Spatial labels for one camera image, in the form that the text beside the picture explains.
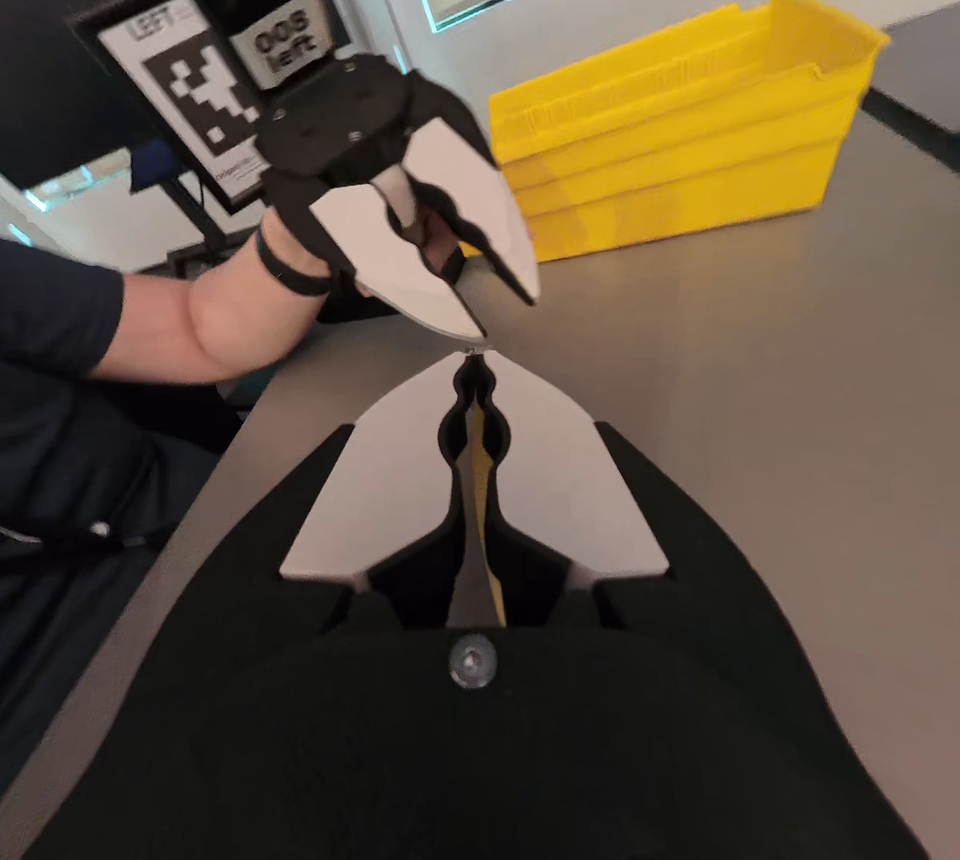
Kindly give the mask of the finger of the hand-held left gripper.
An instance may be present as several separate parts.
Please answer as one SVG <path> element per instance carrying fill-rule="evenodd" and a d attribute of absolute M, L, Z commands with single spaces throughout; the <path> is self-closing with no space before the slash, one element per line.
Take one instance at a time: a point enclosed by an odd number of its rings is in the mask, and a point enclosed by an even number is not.
<path fill-rule="evenodd" d="M 528 306 L 542 296 L 539 264 L 525 219 L 498 168 L 435 118 L 411 133 L 400 166 L 414 199 L 478 250 Z"/>
<path fill-rule="evenodd" d="M 375 298 L 448 338 L 486 338 L 459 294 L 428 268 L 414 243 L 394 230 L 389 203 L 375 186 L 332 189 L 309 212 L 352 268 L 354 279 Z"/>

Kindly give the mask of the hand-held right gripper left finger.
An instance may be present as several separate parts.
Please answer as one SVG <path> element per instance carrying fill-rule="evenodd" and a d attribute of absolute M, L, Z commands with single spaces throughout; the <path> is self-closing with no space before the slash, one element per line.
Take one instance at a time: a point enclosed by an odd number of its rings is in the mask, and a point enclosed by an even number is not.
<path fill-rule="evenodd" d="M 279 573 L 388 599 L 403 626 L 446 626 L 467 545 L 457 463 L 472 402 L 453 353 L 374 403 L 342 450 Z"/>

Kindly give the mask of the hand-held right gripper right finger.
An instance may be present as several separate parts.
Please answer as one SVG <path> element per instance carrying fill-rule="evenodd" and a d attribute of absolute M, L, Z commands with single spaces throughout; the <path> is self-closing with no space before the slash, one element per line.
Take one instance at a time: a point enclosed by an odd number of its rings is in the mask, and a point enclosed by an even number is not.
<path fill-rule="evenodd" d="M 669 562 L 594 418 L 497 352 L 478 357 L 486 562 L 508 626 L 543 626 L 562 596 L 662 578 Z"/>

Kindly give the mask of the yellow plastic bin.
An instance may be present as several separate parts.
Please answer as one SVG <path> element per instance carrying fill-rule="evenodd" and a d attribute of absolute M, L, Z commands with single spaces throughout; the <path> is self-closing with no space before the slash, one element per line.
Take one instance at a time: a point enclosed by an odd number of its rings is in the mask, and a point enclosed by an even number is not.
<path fill-rule="evenodd" d="M 819 208 L 889 35 L 729 4 L 490 96 L 541 263 Z"/>

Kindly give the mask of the person's left forearm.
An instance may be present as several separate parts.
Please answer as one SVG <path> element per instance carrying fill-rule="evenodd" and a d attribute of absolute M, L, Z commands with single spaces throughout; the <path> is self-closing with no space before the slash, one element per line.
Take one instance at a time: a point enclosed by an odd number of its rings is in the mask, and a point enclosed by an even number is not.
<path fill-rule="evenodd" d="M 116 332 L 91 378 L 170 385 L 237 379 L 294 350 L 325 300 L 282 285 L 254 242 L 193 281 L 127 274 L 123 283 Z"/>

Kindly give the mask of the person's left hand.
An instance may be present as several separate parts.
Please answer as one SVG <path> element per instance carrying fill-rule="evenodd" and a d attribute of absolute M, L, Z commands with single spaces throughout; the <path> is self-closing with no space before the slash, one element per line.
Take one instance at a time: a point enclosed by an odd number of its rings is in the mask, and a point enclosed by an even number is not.
<path fill-rule="evenodd" d="M 444 219 L 426 205 L 417 206 L 416 220 L 422 233 L 419 251 L 426 266 L 448 283 L 457 283 L 466 262 L 457 236 Z M 274 208 L 266 209 L 259 227 L 270 250 L 283 263 L 308 276 L 332 276 L 328 263 L 300 244 Z M 321 300 L 323 297 L 307 299 Z"/>

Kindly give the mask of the black wristband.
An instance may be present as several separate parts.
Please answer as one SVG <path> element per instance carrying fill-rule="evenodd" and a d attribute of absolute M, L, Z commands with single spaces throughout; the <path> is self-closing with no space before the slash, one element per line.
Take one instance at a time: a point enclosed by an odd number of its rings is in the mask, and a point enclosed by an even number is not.
<path fill-rule="evenodd" d="M 253 239 L 261 265 L 285 290 L 306 298 L 323 297 L 330 293 L 333 285 L 332 277 L 329 275 L 322 277 L 308 276 L 283 263 L 270 250 L 261 227 L 256 230 Z"/>

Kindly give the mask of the black framed marker sign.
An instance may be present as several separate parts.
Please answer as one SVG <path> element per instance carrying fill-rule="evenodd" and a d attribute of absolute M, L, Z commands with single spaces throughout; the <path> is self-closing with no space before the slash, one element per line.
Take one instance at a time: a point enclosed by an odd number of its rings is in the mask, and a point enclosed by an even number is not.
<path fill-rule="evenodd" d="M 114 0 L 70 26 L 130 85 L 175 156 L 229 215 L 259 199 L 263 104 L 193 0 Z"/>

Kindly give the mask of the black sign stand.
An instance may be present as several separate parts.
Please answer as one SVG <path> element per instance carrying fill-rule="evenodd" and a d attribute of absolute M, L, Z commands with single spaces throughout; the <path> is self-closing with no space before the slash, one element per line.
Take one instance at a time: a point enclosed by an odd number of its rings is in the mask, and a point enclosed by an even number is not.
<path fill-rule="evenodd" d="M 175 175 L 162 180 L 159 185 L 200 236 L 199 243 L 168 252 L 167 264 L 174 278 L 187 279 L 191 265 L 207 267 L 222 265 L 227 259 L 229 239 L 207 211 L 203 186 L 199 187 L 199 199 L 197 199 Z"/>

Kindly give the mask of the small blue object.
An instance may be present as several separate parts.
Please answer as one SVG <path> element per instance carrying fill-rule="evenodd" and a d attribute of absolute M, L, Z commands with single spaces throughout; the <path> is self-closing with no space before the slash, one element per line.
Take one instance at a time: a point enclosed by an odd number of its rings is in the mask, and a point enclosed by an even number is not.
<path fill-rule="evenodd" d="M 155 138 L 129 150 L 128 192 L 136 195 L 163 186 L 182 175 L 179 158 L 166 141 Z"/>

